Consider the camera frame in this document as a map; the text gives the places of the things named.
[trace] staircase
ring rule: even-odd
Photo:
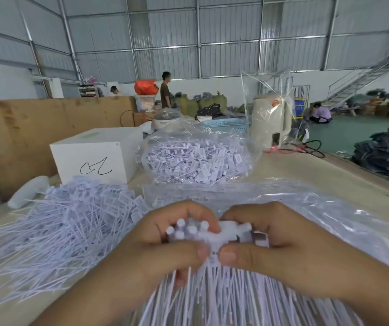
[[[328,98],[324,102],[339,105],[352,97],[360,89],[368,86],[377,78],[389,72],[389,54],[383,57],[375,65],[361,69],[358,74],[352,76],[359,68],[351,71],[329,86]]]

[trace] person sitting on floor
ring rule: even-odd
[[[309,117],[309,120],[316,123],[329,123],[332,120],[332,115],[328,107],[322,106],[321,102],[315,102],[314,111],[312,112],[312,116]]]

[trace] left hand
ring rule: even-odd
[[[176,202],[148,213],[119,245],[81,282],[93,290],[96,302],[113,318],[145,302],[166,274],[178,270],[175,286],[187,281],[188,267],[199,268],[209,255],[202,242],[182,240],[166,243],[166,229],[178,219],[208,221],[209,231],[219,233],[214,213],[191,200]]]

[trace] black hair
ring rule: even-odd
[[[168,78],[169,76],[170,76],[170,72],[164,71],[164,72],[163,72],[163,75],[162,75],[161,77],[162,77],[163,80],[164,80],[165,78]]]

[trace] white cardboard box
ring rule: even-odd
[[[138,127],[92,129],[50,145],[62,183],[87,175],[102,183],[128,183],[137,169]]]

